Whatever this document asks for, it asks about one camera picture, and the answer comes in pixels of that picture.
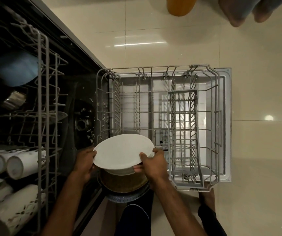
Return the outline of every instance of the hand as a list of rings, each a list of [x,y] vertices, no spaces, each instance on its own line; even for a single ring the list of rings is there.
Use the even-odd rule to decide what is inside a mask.
[[[164,152],[161,149],[154,148],[154,157],[148,158],[143,152],[140,153],[140,159],[143,165],[134,166],[135,173],[144,172],[149,179],[151,187],[155,188],[157,182],[168,181],[167,162],[164,158]]]
[[[87,148],[80,151],[76,156],[76,164],[74,166],[73,172],[78,174],[83,178],[84,183],[88,182],[91,178],[91,173],[97,167],[93,165],[93,158],[95,157],[97,151],[93,151],[94,147]]]

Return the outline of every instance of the dishwasher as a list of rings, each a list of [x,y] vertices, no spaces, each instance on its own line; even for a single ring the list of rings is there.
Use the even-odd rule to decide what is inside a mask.
[[[136,132],[163,149],[177,190],[205,191],[231,181],[230,68],[108,69],[41,0],[0,0],[0,53],[14,47],[38,58],[38,75],[20,87],[28,96],[24,107],[0,112],[0,144],[36,149],[38,159],[46,150],[38,173],[20,180],[0,175],[14,190],[38,186],[38,212],[17,235],[41,231],[77,151],[118,134]],[[83,104],[91,118],[84,126]],[[90,134],[83,134],[88,128]],[[88,141],[79,142],[82,138]],[[104,197],[92,178],[83,190],[74,235],[82,233]]]

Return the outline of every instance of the stack of plates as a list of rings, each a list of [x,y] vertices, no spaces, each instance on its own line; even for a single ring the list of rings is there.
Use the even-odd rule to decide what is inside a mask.
[[[94,164],[102,170],[99,182],[109,200],[126,203],[138,199],[149,190],[144,174],[135,174],[133,166],[141,163],[140,152],[153,157],[150,139],[139,134],[123,134],[98,144]]]

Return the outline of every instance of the gray wire rack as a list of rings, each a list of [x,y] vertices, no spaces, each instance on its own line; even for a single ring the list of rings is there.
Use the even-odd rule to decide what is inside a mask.
[[[178,190],[209,191],[220,174],[219,86],[219,74],[208,64],[102,69],[96,78],[96,143],[142,134],[164,150]]]
[[[0,115],[0,118],[6,118],[13,122],[9,132],[5,133],[5,136],[0,136],[0,142],[38,150],[37,232],[39,233],[43,207],[41,194],[46,194],[44,204],[46,217],[49,215],[49,199],[54,200],[57,197],[58,153],[60,150],[57,131],[60,123],[58,121],[58,107],[65,106],[59,97],[66,95],[60,94],[58,78],[64,73],[58,68],[68,62],[49,48],[49,39],[46,35],[29,25],[24,18],[9,7],[3,5],[2,7],[13,16],[16,22],[6,24],[0,21],[0,29],[7,34],[0,36],[0,43],[4,45],[3,47],[19,47],[38,57],[38,76],[34,83],[20,87],[28,97],[35,97],[30,98],[32,100],[25,103],[20,109]],[[41,149],[46,150],[43,167],[41,165]],[[53,158],[54,164],[49,166],[50,158]]]

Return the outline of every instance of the person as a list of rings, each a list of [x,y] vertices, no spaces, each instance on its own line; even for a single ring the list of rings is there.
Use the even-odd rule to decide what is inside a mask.
[[[245,22],[253,12],[255,21],[265,22],[281,4],[282,0],[219,0],[220,8],[234,27]]]
[[[145,173],[153,191],[149,190],[144,196],[126,206],[116,227],[115,236],[151,235],[151,208],[154,193],[161,202],[175,236],[226,235],[216,219],[214,191],[199,194],[202,204],[198,215],[202,220],[203,229],[170,183],[164,152],[156,148],[153,152],[155,153],[153,158],[140,153],[143,164],[134,166],[136,173]],[[93,165],[95,155],[96,151],[93,151],[93,148],[78,154],[74,170],[68,176],[41,236],[72,235],[83,186],[96,169]]]

